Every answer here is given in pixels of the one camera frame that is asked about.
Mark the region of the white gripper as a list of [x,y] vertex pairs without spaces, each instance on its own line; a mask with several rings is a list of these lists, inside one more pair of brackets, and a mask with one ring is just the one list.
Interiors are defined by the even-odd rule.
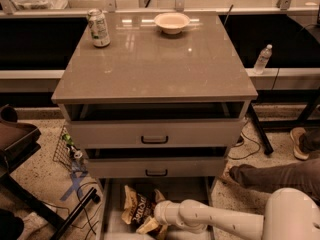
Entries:
[[177,225],[179,219],[179,203],[166,200],[160,190],[155,189],[154,217],[149,216],[136,230],[139,234],[147,234],[159,229],[160,225]]

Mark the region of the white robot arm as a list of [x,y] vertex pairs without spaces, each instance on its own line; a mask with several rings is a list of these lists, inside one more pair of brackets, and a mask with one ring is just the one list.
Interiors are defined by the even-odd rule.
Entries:
[[320,240],[319,207],[293,188],[272,193],[263,215],[214,208],[191,199],[165,200],[155,206],[138,232],[146,234],[169,225],[195,234],[213,226],[243,240]]

